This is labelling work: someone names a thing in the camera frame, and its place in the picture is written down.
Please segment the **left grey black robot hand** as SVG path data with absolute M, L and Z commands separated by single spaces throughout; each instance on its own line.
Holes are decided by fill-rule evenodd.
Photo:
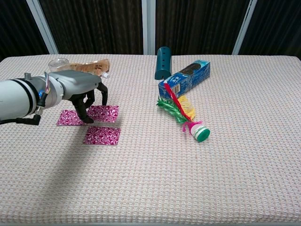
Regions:
M 102 79 L 90 73 L 64 70 L 48 73 L 49 95 L 54 98 L 55 104 L 61 100 L 72 102 L 77 116 L 85 124 L 94 122 L 87 115 L 87 109 L 95 101 L 95 89 L 102 93 L 102 105 L 107 104 L 108 89 L 102 83 Z

